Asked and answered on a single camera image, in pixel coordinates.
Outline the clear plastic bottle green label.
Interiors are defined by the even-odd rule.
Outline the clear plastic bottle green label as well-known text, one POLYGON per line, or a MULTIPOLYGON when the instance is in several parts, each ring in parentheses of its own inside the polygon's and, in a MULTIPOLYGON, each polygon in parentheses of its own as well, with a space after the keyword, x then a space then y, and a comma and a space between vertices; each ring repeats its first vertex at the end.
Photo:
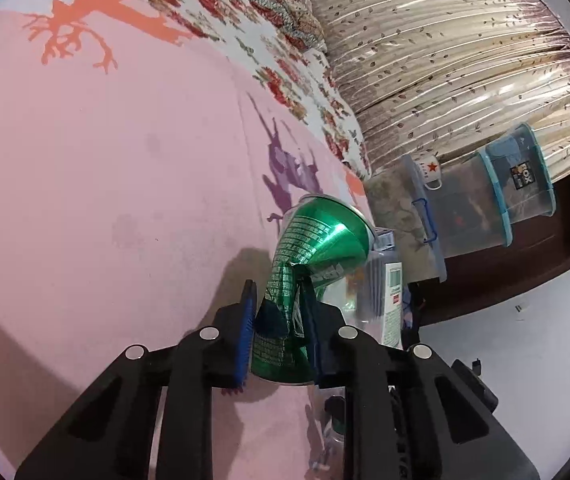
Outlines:
MULTIPOLYGON (((399 349, 403 318, 402 263, 390 230, 380 229, 364 266, 329 285, 321 300, 340 309, 344 322, 377 342, 399 349)), ((322 427, 320 455, 310 463, 317 479, 343 475, 344 389, 315 389, 313 405, 322 427)))

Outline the green aluminium can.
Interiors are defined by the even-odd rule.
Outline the green aluminium can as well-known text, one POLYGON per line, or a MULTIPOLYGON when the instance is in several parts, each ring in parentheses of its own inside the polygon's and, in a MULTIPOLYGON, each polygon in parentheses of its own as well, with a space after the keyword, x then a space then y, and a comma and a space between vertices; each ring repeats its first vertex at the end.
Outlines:
POLYGON ((254 321, 253 374, 305 385, 335 371, 328 340, 342 314, 317 293, 366 263, 374 240, 366 218, 332 196, 303 196, 287 212, 254 321))

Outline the middle storage box teal lid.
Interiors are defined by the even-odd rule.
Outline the middle storage box teal lid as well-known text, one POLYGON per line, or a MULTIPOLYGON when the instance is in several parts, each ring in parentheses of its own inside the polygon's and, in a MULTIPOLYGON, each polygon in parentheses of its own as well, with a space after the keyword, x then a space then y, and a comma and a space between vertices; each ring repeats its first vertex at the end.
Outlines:
POLYGON ((429 207, 444 258, 512 244, 502 188, 480 154, 442 169, 429 207))

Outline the storage box teal lid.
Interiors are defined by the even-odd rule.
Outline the storage box teal lid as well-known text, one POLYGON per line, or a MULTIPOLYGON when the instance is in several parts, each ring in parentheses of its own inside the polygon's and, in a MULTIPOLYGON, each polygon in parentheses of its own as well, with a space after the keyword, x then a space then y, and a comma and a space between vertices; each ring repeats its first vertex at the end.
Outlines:
POLYGON ((444 258, 512 244, 502 188, 480 154, 442 169, 429 207, 444 258))
POLYGON ((529 125, 519 124, 484 147, 512 223, 551 217, 556 198, 542 150, 529 125))

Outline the top storage box teal lid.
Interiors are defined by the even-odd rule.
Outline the top storage box teal lid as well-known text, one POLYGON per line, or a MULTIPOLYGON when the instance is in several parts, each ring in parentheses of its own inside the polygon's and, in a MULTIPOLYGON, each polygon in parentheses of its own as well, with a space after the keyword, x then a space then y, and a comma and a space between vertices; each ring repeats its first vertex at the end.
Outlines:
POLYGON ((551 217, 556 198, 542 150, 529 125, 519 124, 484 147, 512 223, 551 217))

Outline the white enamel mug red star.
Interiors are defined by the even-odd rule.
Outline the white enamel mug red star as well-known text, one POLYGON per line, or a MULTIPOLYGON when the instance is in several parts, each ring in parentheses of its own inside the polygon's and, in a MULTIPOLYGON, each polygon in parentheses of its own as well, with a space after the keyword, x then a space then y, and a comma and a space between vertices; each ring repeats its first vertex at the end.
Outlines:
POLYGON ((414 157, 413 162, 422 185, 427 190, 437 191, 442 188, 442 171, 436 156, 421 154, 414 157))

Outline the pink printed bed sheet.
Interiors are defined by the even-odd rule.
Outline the pink printed bed sheet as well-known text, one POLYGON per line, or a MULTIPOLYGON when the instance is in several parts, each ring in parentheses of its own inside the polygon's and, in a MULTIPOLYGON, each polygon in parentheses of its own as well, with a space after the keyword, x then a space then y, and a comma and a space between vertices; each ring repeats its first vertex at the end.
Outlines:
POLYGON ((268 275, 293 200, 358 177, 271 92, 140 0, 0 0, 0 475, 127 346, 268 275))

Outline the beige leaf pattern curtain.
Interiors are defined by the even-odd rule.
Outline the beige leaf pattern curtain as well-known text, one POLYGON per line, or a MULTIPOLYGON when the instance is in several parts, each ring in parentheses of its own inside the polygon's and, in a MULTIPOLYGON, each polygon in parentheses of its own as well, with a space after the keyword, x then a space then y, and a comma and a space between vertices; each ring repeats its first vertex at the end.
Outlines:
POLYGON ((527 124, 570 174, 568 0, 311 0, 373 172, 461 158, 527 124))

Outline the floral white red blanket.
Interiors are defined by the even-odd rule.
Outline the floral white red blanket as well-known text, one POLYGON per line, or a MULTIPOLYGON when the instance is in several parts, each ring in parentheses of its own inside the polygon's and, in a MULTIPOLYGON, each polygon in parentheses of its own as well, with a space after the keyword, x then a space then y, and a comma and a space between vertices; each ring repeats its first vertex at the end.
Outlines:
POLYGON ((144 0, 245 67, 290 114, 361 179, 372 173, 354 111, 324 52, 301 52, 249 0, 144 0))

